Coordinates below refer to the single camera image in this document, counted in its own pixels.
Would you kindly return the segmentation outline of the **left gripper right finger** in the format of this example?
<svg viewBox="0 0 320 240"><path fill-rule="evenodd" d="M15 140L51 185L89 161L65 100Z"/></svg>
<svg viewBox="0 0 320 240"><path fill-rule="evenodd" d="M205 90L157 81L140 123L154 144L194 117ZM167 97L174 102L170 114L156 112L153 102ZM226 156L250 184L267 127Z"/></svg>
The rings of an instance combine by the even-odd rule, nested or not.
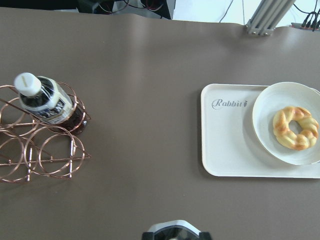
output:
<svg viewBox="0 0 320 240"><path fill-rule="evenodd" d="M199 240L212 240L211 234L209 232L200 232Z"/></svg>

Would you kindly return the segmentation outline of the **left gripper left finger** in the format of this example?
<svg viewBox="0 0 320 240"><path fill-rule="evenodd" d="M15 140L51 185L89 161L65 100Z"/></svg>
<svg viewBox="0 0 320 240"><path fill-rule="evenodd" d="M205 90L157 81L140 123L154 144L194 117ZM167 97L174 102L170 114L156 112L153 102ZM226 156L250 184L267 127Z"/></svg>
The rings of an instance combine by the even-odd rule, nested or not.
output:
<svg viewBox="0 0 320 240"><path fill-rule="evenodd" d="M154 240L154 232L143 232L141 240Z"/></svg>

